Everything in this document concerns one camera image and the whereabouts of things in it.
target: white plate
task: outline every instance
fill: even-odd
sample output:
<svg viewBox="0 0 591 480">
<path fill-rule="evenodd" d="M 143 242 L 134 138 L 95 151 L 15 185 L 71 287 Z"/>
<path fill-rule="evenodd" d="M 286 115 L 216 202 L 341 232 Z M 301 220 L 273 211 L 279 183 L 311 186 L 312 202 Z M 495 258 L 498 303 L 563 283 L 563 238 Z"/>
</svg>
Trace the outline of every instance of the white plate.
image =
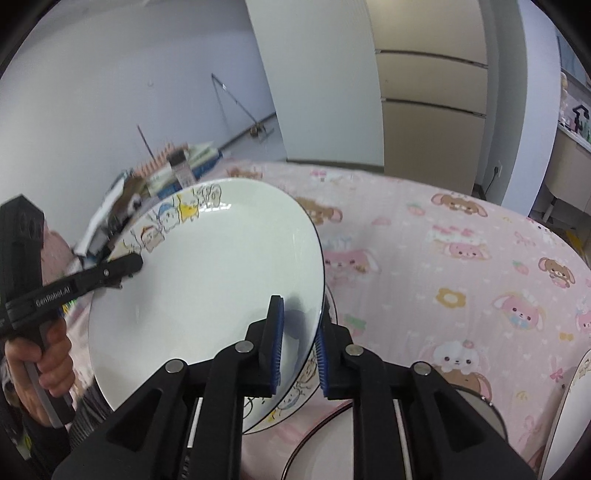
<svg viewBox="0 0 591 480">
<path fill-rule="evenodd" d="M 554 418 L 542 457 L 539 478 L 548 480 L 577 445 L 591 421 L 591 350 L 581 360 Z"/>
<path fill-rule="evenodd" d="M 325 296 L 328 300 L 329 316 L 332 323 L 339 324 L 339 319 L 336 312 L 335 299 L 332 292 L 328 288 L 325 289 Z M 318 376 L 318 362 L 316 360 L 316 349 L 313 348 L 306 360 L 306 364 L 302 369 L 300 376 L 297 378 L 293 386 L 290 388 L 287 395 L 279 402 L 279 404 L 266 416 L 263 421 L 260 421 L 254 426 L 250 433 L 260 432 L 266 430 L 283 420 L 291 417 L 296 411 L 304 406 L 304 404 L 311 399 L 312 395 L 318 390 L 320 386 L 320 377 Z M 267 398 L 247 398 L 244 404 L 244 415 L 249 413 L 256 402 L 265 403 L 269 401 Z"/>
<path fill-rule="evenodd" d="M 501 415 L 486 400 L 463 388 L 457 392 L 506 440 Z M 281 480 L 348 480 L 353 478 L 353 409 L 343 405 L 298 445 Z"/>
<path fill-rule="evenodd" d="M 111 257 L 130 251 L 141 251 L 141 272 L 121 291 L 97 293 L 90 312 L 90 357 L 109 405 L 119 407 L 171 358 L 201 362 L 243 339 L 281 295 L 281 382 L 244 430 L 269 415 L 308 358 L 323 306 L 322 251 L 305 211 L 261 181 L 205 182 L 156 205 Z"/>
</svg>

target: finger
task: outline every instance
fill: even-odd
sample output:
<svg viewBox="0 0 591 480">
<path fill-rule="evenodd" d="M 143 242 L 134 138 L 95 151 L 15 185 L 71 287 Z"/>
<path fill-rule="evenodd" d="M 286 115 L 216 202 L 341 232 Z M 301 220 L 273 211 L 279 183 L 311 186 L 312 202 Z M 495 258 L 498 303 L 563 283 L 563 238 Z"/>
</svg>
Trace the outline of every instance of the finger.
<svg viewBox="0 0 591 480">
<path fill-rule="evenodd" d="M 64 319 L 56 320 L 47 330 L 47 342 L 50 344 L 61 342 L 66 336 L 67 325 Z"/>
<path fill-rule="evenodd" d="M 55 398 L 64 396 L 66 393 L 70 391 L 72 385 L 74 385 L 75 379 L 76 376 L 74 375 L 74 372 L 70 372 L 69 375 L 64 380 L 62 380 L 62 382 L 58 386 L 51 388 L 49 390 L 49 393 L 52 397 Z"/>
<path fill-rule="evenodd" d="M 39 377 L 39 384 L 46 390 L 56 388 L 73 371 L 73 365 L 72 358 L 68 355 L 60 365 L 50 372 L 41 375 Z"/>
<path fill-rule="evenodd" d="M 41 349 L 33 342 L 24 338 L 15 338 L 6 342 L 4 354 L 16 387 L 27 388 L 31 385 L 29 374 L 23 362 L 37 362 L 41 359 Z"/>
<path fill-rule="evenodd" d="M 72 342 L 65 337 L 60 343 L 51 345 L 43 354 L 43 358 L 37 363 L 37 368 L 44 374 L 60 365 L 70 353 Z"/>
<path fill-rule="evenodd" d="M 4 354 L 9 362 L 38 362 L 41 360 L 39 346 L 25 338 L 15 338 L 7 341 Z"/>
</svg>

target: cabinet drawer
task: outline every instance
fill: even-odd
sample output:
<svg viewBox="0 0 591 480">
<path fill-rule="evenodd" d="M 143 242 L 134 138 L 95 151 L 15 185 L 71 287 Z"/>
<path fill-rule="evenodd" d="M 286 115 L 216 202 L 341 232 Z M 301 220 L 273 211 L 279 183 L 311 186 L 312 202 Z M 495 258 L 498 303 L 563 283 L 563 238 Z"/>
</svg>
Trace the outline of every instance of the cabinet drawer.
<svg viewBox="0 0 591 480">
<path fill-rule="evenodd" d="M 486 64 L 478 0 L 366 0 L 375 48 L 422 51 Z"/>
<path fill-rule="evenodd" d="M 376 59 L 382 97 L 486 113 L 484 68 L 424 55 L 380 53 Z"/>
<path fill-rule="evenodd" d="M 384 173 L 470 195 L 483 118 L 412 103 L 383 102 Z"/>
</svg>

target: pink bedsheet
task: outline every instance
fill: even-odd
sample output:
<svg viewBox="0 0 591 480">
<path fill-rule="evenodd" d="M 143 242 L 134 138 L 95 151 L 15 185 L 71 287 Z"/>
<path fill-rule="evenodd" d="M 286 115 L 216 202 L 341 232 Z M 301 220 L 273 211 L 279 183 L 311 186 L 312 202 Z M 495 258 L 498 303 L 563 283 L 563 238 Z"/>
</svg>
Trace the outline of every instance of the pink bedsheet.
<svg viewBox="0 0 591 480">
<path fill-rule="evenodd" d="M 502 207 L 411 181 L 228 160 L 205 180 L 230 175 L 269 182 L 308 210 L 339 323 L 356 343 L 401 365 L 426 360 L 490 398 L 510 444 L 535 463 L 591 346 L 591 273 L 567 244 Z M 245 471 L 280 478 L 337 405 L 317 391 L 280 424 L 246 435 Z"/>
</svg>

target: white wall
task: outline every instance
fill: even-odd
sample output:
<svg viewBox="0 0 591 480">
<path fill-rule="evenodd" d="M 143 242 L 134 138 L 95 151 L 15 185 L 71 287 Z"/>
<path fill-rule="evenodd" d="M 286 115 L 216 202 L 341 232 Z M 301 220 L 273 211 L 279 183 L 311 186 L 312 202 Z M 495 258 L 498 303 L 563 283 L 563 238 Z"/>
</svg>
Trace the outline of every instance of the white wall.
<svg viewBox="0 0 591 480">
<path fill-rule="evenodd" d="M 490 202 L 500 205 L 509 185 L 523 129 L 527 52 L 517 0 L 483 0 L 482 3 L 488 3 L 492 11 L 492 16 L 483 19 L 485 29 L 496 32 L 498 50 L 497 65 L 494 65 L 495 59 L 489 62 L 489 69 L 498 72 L 498 91 L 494 132 L 482 186 L 484 189 L 489 186 L 494 167 L 502 165 L 501 177 L 494 179 L 486 194 Z"/>
<path fill-rule="evenodd" d="M 515 166 L 501 205 L 529 215 L 556 136 L 560 54 L 554 24 L 531 0 L 519 0 L 527 49 L 527 97 Z"/>
<path fill-rule="evenodd" d="M 246 0 L 288 158 L 384 164 L 363 0 Z"/>
<path fill-rule="evenodd" d="M 556 31 L 531 0 L 488 1 L 498 42 L 499 86 L 483 186 L 493 179 L 494 168 L 502 165 L 487 199 L 528 215 L 556 135 L 560 107 Z"/>
<path fill-rule="evenodd" d="M 486 83 L 486 121 L 482 144 L 480 146 L 480 157 L 478 170 L 476 171 L 475 183 L 482 185 L 488 159 L 491 153 L 492 137 L 495 132 L 496 104 L 499 93 L 499 46 L 496 37 L 495 17 L 489 0 L 479 0 L 482 23 L 484 25 L 486 38 L 486 58 L 488 63 L 488 78 Z"/>
<path fill-rule="evenodd" d="M 69 242 L 114 177 L 166 141 L 221 144 L 274 106 L 241 0 L 63 0 L 0 79 L 0 199 L 24 193 Z"/>
</svg>

